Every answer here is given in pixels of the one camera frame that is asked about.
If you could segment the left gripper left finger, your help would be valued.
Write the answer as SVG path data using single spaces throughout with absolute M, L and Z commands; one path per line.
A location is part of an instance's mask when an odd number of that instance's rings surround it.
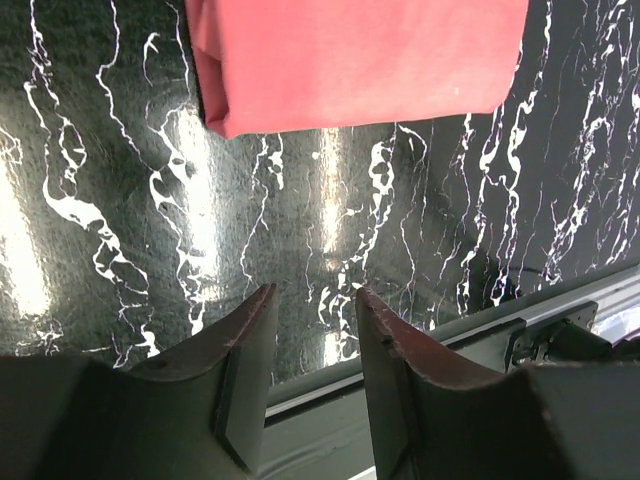
M 275 285 L 127 370 L 1 361 L 5 479 L 253 479 L 278 322 Z

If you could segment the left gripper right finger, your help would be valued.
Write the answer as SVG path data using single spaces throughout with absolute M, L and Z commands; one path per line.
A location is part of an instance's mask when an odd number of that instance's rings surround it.
M 357 295 L 361 363 L 381 479 L 635 479 L 639 361 L 502 367 L 464 357 Z

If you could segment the pink t shirt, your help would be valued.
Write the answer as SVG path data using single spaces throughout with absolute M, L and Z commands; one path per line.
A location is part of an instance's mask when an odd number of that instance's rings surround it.
M 189 1 L 205 125 L 244 134 L 488 113 L 524 1 Z

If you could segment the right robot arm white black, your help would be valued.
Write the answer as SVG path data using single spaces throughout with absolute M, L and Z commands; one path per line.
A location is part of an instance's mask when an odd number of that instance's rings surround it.
M 598 307 L 587 301 L 512 333 L 504 371 L 527 364 L 638 362 L 638 337 L 612 342 L 591 331 Z

